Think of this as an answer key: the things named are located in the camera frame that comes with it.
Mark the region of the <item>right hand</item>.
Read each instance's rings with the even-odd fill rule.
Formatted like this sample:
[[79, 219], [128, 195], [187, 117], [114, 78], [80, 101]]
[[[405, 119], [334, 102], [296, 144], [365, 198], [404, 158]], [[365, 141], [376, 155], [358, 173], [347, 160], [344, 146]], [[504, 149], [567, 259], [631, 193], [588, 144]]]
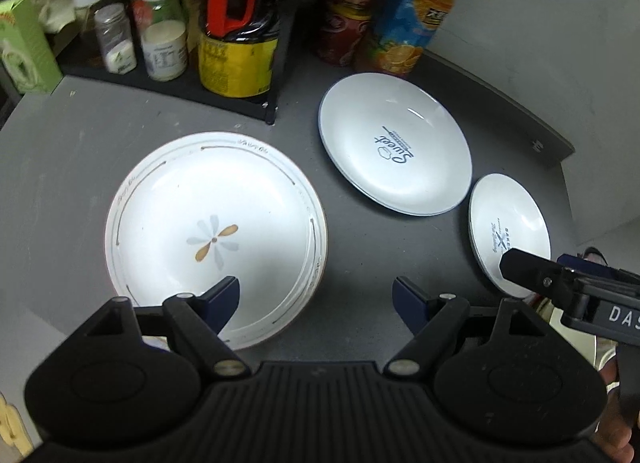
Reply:
[[[593, 246], [585, 249], [582, 258], [591, 263], [608, 266], [603, 254]], [[617, 381], [617, 362], [609, 360], [600, 370], [605, 384]], [[620, 398], [617, 391], [608, 393], [608, 403], [602, 413], [596, 432], [591, 440], [613, 461], [629, 463], [634, 459], [634, 447], [631, 446], [632, 428], [620, 412]]]

